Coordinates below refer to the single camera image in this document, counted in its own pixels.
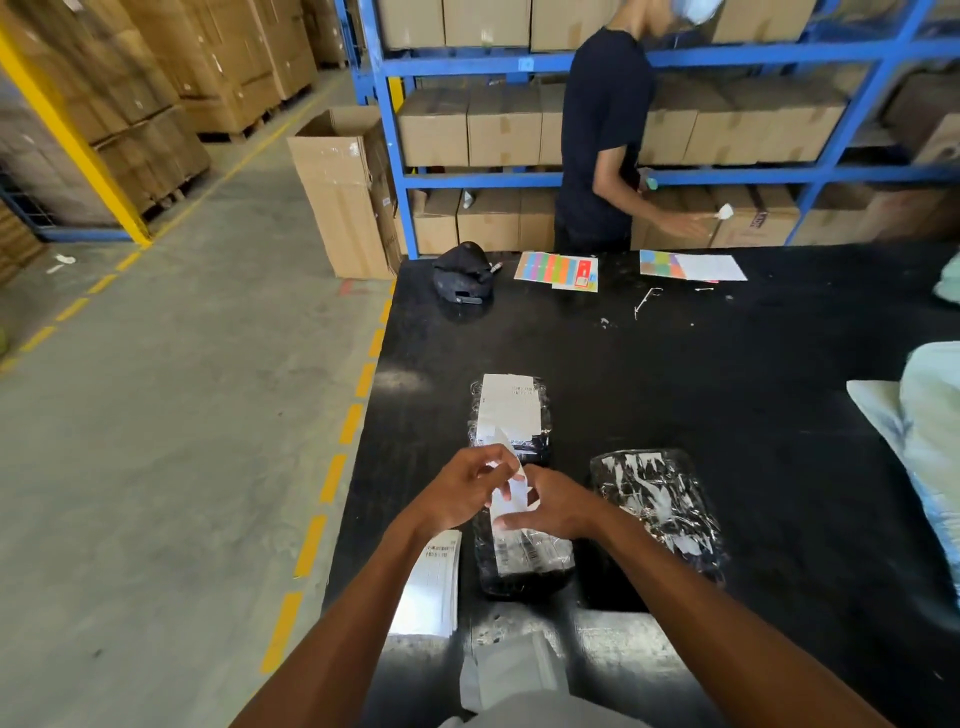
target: concrete floor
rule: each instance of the concrete floor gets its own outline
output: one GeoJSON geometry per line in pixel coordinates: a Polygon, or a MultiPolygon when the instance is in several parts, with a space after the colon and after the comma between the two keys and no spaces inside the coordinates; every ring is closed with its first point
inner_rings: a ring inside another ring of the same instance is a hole
{"type": "MultiPolygon", "coordinates": [[[[319,615],[351,461],[332,506],[318,496],[331,457],[352,458],[341,425],[389,284],[343,294],[282,137],[352,99],[324,74],[213,150],[160,224],[208,196],[0,376],[5,728],[223,728],[264,679],[284,594],[304,593],[288,648],[319,615]]],[[[14,348],[134,247],[69,250],[75,265],[41,260],[0,292],[14,348]]]]}

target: black pants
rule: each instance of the black pants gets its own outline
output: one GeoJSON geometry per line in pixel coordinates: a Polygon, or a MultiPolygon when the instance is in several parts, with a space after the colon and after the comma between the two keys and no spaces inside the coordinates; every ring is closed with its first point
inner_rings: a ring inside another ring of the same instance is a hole
{"type": "Polygon", "coordinates": [[[560,255],[600,255],[630,251],[629,235],[617,240],[590,240],[571,232],[560,218],[554,218],[553,237],[553,252],[560,255]]]}

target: hand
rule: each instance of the hand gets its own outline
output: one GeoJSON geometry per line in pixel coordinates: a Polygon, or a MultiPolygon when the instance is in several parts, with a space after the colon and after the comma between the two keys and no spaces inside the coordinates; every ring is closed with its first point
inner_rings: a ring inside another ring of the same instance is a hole
{"type": "Polygon", "coordinates": [[[407,506],[404,514],[415,528],[433,538],[448,528],[456,528],[490,505],[497,488],[510,500],[510,480],[520,464],[502,445],[464,448],[453,456],[423,491],[407,506]]]}
{"type": "Polygon", "coordinates": [[[713,215],[709,212],[670,212],[662,209],[657,213],[653,223],[668,235],[688,240],[703,240],[706,246],[710,231],[701,221],[712,217],[713,215]]]}
{"type": "MultiPolygon", "coordinates": [[[[593,538],[599,515],[608,503],[563,473],[526,465],[530,486],[540,497],[537,510],[501,516],[493,527],[514,531],[533,528],[561,539],[593,538]]],[[[533,493],[528,498],[535,499],[533,493]]]]}

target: black table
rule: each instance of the black table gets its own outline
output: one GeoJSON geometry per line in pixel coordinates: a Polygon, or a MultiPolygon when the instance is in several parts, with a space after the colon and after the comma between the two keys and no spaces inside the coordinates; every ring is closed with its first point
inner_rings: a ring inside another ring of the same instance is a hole
{"type": "MultiPolygon", "coordinates": [[[[750,280],[710,287],[601,261],[600,293],[498,274],[489,309],[439,305],[429,261],[403,265],[325,604],[391,519],[466,443],[470,384],[542,377],[553,465],[586,479],[623,448],[693,458],[731,556],[730,593],[900,728],[960,725],[960,614],[945,560],[894,454],[846,393],[898,379],[923,343],[960,338],[930,290],[950,246],[736,251],[750,280]],[[652,286],[663,293],[636,315],[652,286]]],[[[578,583],[546,604],[480,595],[467,529],[459,631],[390,638],[364,724],[429,726],[459,707],[465,649],[542,629],[571,691],[654,728],[723,725],[656,622],[595,612],[578,583]]]]}

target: face mask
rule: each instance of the face mask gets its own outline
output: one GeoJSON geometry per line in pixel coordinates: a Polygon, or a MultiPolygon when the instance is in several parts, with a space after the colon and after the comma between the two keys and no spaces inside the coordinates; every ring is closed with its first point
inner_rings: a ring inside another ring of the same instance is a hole
{"type": "Polygon", "coordinates": [[[694,25],[703,25],[720,10],[723,0],[673,0],[673,12],[694,25]]]}

